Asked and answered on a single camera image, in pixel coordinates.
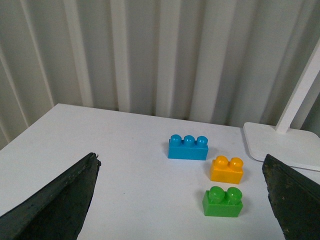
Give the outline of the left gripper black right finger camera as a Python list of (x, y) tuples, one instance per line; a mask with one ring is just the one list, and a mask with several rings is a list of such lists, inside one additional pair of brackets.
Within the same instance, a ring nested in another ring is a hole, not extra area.
[(262, 165), (268, 199), (286, 240), (320, 238), (320, 185), (267, 154)]

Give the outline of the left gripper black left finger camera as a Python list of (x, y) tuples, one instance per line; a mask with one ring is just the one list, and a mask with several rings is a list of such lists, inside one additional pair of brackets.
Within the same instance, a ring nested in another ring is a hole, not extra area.
[(75, 240), (91, 205), (101, 162), (89, 153), (0, 217), (2, 240)]

